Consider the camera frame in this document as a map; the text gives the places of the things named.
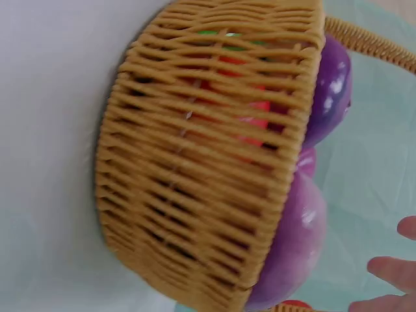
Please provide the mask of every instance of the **purple eggplant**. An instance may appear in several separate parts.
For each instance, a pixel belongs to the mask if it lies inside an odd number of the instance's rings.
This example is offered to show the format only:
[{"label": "purple eggplant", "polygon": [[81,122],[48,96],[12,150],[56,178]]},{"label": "purple eggplant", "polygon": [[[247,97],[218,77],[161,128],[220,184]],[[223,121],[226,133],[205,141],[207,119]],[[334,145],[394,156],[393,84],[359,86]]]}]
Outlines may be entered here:
[{"label": "purple eggplant", "polygon": [[351,92],[350,57],[337,40],[327,35],[304,148],[315,146],[342,122],[351,105]]},{"label": "purple eggplant", "polygon": [[246,311],[288,299],[315,267],[326,233],[326,202],[307,175],[294,175],[282,219]]}]

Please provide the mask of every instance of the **woven basket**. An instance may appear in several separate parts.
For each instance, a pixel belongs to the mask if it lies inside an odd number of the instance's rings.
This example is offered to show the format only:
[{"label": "woven basket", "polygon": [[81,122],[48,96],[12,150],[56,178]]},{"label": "woven basket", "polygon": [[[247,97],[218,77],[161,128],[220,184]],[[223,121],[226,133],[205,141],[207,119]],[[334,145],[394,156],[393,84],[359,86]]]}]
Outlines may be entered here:
[{"label": "woven basket", "polygon": [[161,293],[201,312],[243,310],[293,180],[325,32],[416,72],[414,54],[325,18],[321,0],[177,0],[127,51],[101,126],[96,201],[109,248]]}]

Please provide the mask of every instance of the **white surface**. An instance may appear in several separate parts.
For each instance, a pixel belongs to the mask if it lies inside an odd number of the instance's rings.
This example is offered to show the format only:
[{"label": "white surface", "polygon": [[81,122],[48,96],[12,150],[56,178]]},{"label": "white surface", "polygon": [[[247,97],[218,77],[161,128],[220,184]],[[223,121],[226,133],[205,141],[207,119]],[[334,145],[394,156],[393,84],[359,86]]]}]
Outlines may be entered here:
[{"label": "white surface", "polygon": [[173,310],[106,250],[92,192],[114,71],[165,2],[0,1],[0,311]]}]

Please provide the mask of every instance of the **toy fruit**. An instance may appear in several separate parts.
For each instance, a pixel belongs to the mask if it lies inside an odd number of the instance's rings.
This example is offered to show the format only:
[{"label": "toy fruit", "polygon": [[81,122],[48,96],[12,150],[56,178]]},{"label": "toy fruit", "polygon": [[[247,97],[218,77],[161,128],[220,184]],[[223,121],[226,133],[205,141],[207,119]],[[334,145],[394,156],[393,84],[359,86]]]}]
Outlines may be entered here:
[{"label": "toy fruit", "polygon": [[326,35],[304,148],[318,144],[342,122],[351,104],[351,91],[350,57],[337,40]]},{"label": "toy fruit", "polygon": [[316,265],[325,232],[326,202],[313,180],[297,172],[246,310],[270,308],[293,294]]},{"label": "toy fruit", "polygon": [[312,307],[309,304],[306,304],[305,302],[299,300],[285,300],[282,302],[282,304],[285,304],[287,306],[306,307],[308,309],[312,309]]}]

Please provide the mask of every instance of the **finger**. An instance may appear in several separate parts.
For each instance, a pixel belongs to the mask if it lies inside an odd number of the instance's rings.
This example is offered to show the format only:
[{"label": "finger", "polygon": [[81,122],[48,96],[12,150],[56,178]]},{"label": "finger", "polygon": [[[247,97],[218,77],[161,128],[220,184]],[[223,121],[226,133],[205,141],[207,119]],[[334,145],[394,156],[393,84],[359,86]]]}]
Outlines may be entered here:
[{"label": "finger", "polygon": [[372,300],[354,302],[348,312],[401,312],[397,311],[401,299],[400,296],[390,294]]},{"label": "finger", "polygon": [[348,312],[415,312],[416,296],[384,296],[373,300],[354,302]]},{"label": "finger", "polygon": [[416,291],[416,262],[391,257],[371,259],[367,270],[405,293]]},{"label": "finger", "polygon": [[416,241],[416,216],[409,216],[398,223],[397,231],[407,237]]}]

